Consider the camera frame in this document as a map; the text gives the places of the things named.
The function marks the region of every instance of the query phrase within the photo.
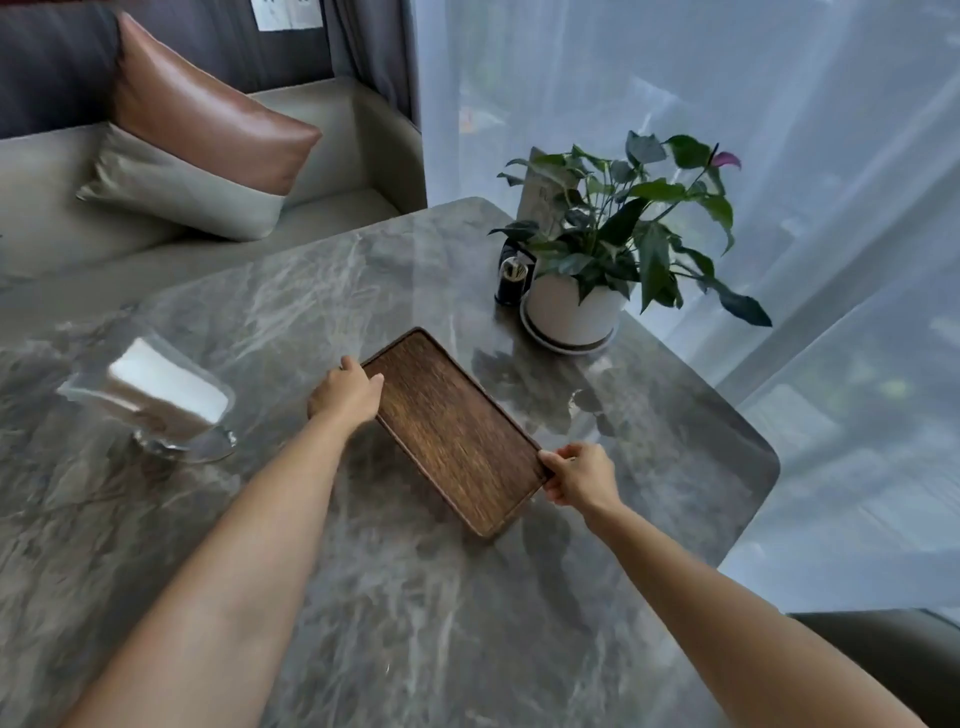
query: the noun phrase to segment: gray marble tabletop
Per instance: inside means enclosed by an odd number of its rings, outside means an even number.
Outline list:
[[[0,349],[0,724],[49,726],[341,353],[427,328],[536,438],[601,442],[622,495],[719,564],[773,487],[769,446],[624,314],[605,351],[539,348],[493,302],[508,220],[479,199],[347,232]],[[54,394],[129,319],[230,384],[227,460],[174,466]],[[381,427],[348,447],[264,726],[707,725],[695,673],[610,554],[537,496],[474,540]]]

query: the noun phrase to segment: sheer white curtain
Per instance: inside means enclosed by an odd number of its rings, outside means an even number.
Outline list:
[[[784,609],[960,605],[960,4],[415,0],[432,205],[515,211],[504,161],[628,129],[725,172],[713,296],[640,321],[767,437],[780,483],[725,570]],[[671,225],[719,255],[699,208]]]

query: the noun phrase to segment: wooden tray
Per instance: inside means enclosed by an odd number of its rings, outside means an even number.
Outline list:
[[[422,328],[363,367],[385,377],[377,420],[478,536],[495,536],[550,475],[537,443]]]

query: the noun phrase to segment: purple flower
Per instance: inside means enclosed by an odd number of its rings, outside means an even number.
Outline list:
[[[711,167],[722,167],[724,164],[735,164],[737,169],[743,169],[740,158],[733,152],[717,152],[710,161]]]

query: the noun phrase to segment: gray sofa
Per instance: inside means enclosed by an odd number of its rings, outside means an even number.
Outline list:
[[[75,199],[103,125],[0,141],[0,340],[426,207],[420,133],[373,91],[333,79],[253,98],[323,132],[276,229],[253,242]]]

